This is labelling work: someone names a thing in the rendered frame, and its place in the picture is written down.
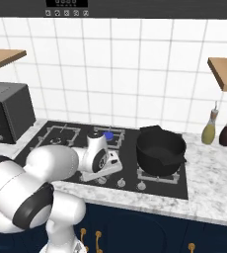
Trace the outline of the black gas hob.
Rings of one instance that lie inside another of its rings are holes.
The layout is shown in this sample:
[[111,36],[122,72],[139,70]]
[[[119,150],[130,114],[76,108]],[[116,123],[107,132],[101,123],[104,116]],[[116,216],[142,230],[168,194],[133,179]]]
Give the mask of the black gas hob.
[[[111,131],[113,139],[107,140],[104,132]],[[178,171],[170,176],[152,176],[143,171],[136,157],[136,140],[140,129],[92,126],[74,123],[47,122],[25,148],[17,155],[15,161],[25,165],[29,153],[35,148],[46,145],[57,145],[64,148],[73,148],[79,156],[79,168],[69,179],[72,183],[99,186],[111,189],[126,190],[129,192],[143,192],[145,194],[177,198],[185,200],[188,197],[185,163]],[[98,179],[82,182],[82,172],[97,173],[108,162],[119,160],[122,170],[108,176],[104,185]],[[123,178],[125,186],[120,188],[117,181]],[[144,182],[146,189],[139,191],[136,186]]]

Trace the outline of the black cooking pot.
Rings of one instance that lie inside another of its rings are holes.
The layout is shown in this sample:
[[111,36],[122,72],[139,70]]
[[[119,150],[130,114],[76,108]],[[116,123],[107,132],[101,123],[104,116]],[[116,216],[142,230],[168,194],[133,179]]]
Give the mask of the black cooking pot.
[[140,129],[136,140],[139,167],[152,176],[170,176],[186,162],[186,142],[180,133],[146,126]]

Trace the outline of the navy cabinet door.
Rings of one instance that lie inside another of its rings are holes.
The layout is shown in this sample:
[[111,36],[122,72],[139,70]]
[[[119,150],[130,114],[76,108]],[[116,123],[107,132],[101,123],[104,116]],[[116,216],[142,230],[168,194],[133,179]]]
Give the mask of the navy cabinet door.
[[180,253],[188,222],[181,218],[88,204],[103,253]]
[[80,240],[80,229],[81,228],[86,228],[86,230],[87,230],[87,233],[84,236],[84,244],[83,245],[85,246],[87,253],[91,253],[91,249],[92,249],[92,246],[91,246],[91,223],[89,221],[89,216],[88,216],[87,212],[85,212],[84,218],[78,224],[75,225],[75,233],[76,233],[79,240]]
[[195,245],[193,253],[227,253],[227,226],[190,221],[182,253],[190,253],[190,243]]

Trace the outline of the yellow oil bottle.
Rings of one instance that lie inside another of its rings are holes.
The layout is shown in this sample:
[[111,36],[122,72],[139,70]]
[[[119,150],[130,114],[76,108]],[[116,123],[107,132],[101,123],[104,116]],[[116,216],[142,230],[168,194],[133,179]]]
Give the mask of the yellow oil bottle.
[[211,144],[214,140],[215,122],[216,122],[217,115],[218,115],[218,111],[216,109],[213,109],[210,113],[209,121],[202,131],[201,141],[204,144]]

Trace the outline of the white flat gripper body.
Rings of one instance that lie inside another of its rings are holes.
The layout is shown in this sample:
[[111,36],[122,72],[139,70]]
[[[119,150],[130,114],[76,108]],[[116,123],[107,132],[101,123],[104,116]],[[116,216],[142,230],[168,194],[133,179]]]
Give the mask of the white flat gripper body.
[[121,162],[119,160],[113,160],[108,162],[106,166],[97,173],[89,173],[83,171],[82,175],[80,176],[80,180],[82,182],[89,182],[103,176],[108,176],[121,170],[122,170]]

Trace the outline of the dark range hood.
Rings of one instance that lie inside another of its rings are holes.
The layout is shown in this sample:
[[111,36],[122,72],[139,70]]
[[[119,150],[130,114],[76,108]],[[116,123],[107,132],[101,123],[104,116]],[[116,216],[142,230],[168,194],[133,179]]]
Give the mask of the dark range hood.
[[0,0],[0,17],[227,20],[227,0]]

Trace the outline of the black toaster oven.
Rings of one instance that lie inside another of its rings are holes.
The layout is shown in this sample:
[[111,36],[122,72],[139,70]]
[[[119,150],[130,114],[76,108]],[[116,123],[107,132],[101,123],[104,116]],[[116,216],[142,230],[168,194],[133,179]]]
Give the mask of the black toaster oven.
[[0,143],[15,144],[35,121],[29,86],[0,82]]

